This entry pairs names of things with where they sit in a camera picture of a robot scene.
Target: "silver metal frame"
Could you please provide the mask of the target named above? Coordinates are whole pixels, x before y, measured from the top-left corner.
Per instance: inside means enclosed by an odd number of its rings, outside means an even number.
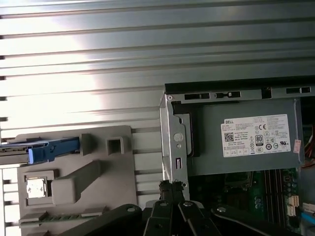
[[[173,113],[172,101],[173,96],[164,95],[160,106],[163,179],[183,182],[183,195],[189,200],[186,130]]]

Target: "rectangular opening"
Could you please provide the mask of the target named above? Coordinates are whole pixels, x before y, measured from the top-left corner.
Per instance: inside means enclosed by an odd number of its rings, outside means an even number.
[[[300,88],[287,88],[286,93],[287,94],[300,93]]]
[[[239,91],[228,92],[227,97],[229,97],[229,98],[241,97],[241,92],[239,92]]]
[[[237,98],[237,97],[241,97],[241,92],[240,91],[233,91],[233,92],[227,92],[227,93],[217,92],[215,97],[216,98],[224,98],[224,97]]]
[[[262,99],[272,98],[271,88],[270,87],[264,87],[264,88],[261,89],[261,98]]]
[[[182,168],[182,159],[176,158],[176,169],[181,169],[181,168]]]
[[[122,146],[120,139],[108,140],[108,155],[111,154],[121,154]]]
[[[195,99],[209,99],[209,93],[192,93],[192,94],[185,94],[185,100],[195,100]]]
[[[311,87],[303,87],[301,88],[301,93],[309,93],[311,92]]]

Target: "cable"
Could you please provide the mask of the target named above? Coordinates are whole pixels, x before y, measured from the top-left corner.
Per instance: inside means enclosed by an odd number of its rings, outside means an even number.
[[[312,158],[313,150],[315,146],[315,125],[312,126],[312,135],[308,141],[308,143],[305,145],[305,156],[311,159],[311,162],[306,163],[302,168],[309,168],[315,165],[315,159]]]

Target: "white label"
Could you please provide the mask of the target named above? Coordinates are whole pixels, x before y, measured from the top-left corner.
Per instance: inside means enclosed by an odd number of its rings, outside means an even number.
[[[224,157],[291,151],[286,114],[225,119],[221,134]]]
[[[294,153],[297,153],[297,154],[300,153],[301,144],[302,144],[302,141],[301,141],[301,140],[298,140],[298,139],[295,140],[295,142],[294,142],[294,148],[293,148],[293,152],[294,152]]]

